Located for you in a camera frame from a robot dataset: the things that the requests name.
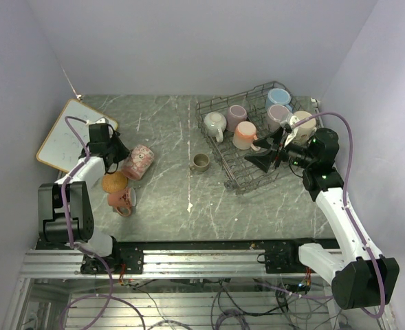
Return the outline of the peach pink mug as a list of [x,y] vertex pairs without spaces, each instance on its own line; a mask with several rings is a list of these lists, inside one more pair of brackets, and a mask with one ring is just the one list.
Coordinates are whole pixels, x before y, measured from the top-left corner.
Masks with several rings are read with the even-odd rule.
[[237,125],[232,143],[239,150],[252,149],[253,141],[258,138],[256,133],[257,130],[254,124],[249,121],[243,121]]

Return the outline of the pink patterned mug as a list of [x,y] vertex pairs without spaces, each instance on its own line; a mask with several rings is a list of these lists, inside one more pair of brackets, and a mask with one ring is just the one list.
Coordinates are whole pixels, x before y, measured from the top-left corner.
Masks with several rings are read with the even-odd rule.
[[149,147],[139,144],[131,151],[130,156],[123,161],[121,172],[125,177],[139,181],[154,159],[153,151]]

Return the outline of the lavender mug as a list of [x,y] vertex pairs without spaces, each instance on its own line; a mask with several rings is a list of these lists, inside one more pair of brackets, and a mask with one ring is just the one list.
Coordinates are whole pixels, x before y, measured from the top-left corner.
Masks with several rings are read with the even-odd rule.
[[284,105],[274,104],[267,109],[266,124],[269,132],[275,132],[281,127],[281,122],[289,120],[292,112]]

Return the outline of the green inside floral mug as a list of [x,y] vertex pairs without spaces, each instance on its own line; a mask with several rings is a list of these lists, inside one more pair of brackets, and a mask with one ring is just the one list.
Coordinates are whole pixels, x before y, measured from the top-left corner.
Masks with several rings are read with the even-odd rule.
[[[299,120],[304,120],[311,117],[311,114],[306,111],[296,111],[293,113],[293,115],[296,116]],[[300,125],[293,143],[304,145],[308,141],[308,139],[316,132],[316,129],[317,122],[315,118],[312,118],[306,123]]]

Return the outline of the purple mug dark handle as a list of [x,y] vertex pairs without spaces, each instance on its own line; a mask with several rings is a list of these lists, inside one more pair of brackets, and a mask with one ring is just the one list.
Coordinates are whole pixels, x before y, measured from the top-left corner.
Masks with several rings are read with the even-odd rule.
[[248,114],[244,107],[240,105],[232,105],[227,111],[226,130],[229,132],[234,132],[237,125],[243,121],[246,121],[247,117]]

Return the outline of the light blue mug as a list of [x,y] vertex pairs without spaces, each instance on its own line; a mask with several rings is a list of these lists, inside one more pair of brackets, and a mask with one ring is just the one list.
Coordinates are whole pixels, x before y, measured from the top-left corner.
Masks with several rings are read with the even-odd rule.
[[272,105],[288,105],[291,99],[291,94],[285,89],[273,88],[267,93],[265,108],[269,109]]

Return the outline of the cream white speckled mug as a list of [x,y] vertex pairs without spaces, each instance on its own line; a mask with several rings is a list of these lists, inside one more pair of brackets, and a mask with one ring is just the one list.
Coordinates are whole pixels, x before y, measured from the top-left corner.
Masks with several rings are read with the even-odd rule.
[[204,118],[208,137],[214,138],[218,143],[223,142],[223,132],[226,130],[226,125],[226,117],[216,111],[208,113]]

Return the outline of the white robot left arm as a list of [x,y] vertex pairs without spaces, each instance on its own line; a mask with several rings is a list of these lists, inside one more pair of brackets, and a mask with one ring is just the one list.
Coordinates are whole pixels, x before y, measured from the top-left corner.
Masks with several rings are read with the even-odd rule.
[[39,239],[99,256],[105,272],[117,272],[122,255],[114,250],[113,237],[95,227],[89,189],[104,175],[116,172],[128,156],[129,149],[110,124],[90,124],[89,142],[83,144],[75,167],[58,181],[39,187]]

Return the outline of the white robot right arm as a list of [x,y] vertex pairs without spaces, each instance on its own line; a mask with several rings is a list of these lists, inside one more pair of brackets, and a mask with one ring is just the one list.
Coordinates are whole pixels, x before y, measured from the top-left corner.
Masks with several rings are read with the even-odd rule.
[[334,167],[338,134],[320,128],[306,146],[298,146],[287,141],[290,133],[288,128],[279,128],[255,139],[252,148],[262,151],[245,159],[264,172],[281,162],[302,168],[303,186],[327,218],[341,255],[334,256],[319,243],[305,243],[285,255],[286,266],[293,272],[305,267],[314,270],[330,284],[341,309],[385,307],[391,300],[399,265],[372,242],[351,206],[344,190],[346,182]]

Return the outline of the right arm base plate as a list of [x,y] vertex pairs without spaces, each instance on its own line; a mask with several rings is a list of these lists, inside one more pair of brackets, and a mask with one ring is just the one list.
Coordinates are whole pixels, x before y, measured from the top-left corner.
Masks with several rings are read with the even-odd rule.
[[267,274],[305,273],[306,266],[299,260],[299,247],[310,243],[304,239],[262,241],[256,247],[263,252],[257,262],[264,265]]

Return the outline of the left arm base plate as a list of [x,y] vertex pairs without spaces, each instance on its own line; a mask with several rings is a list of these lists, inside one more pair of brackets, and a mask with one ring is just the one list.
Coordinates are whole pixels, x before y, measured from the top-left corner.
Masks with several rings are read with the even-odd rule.
[[[110,256],[102,258],[113,274],[141,274],[144,266],[144,254],[136,247],[119,247]],[[80,266],[81,274],[107,274],[103,263],[97,258],[84,255]]]

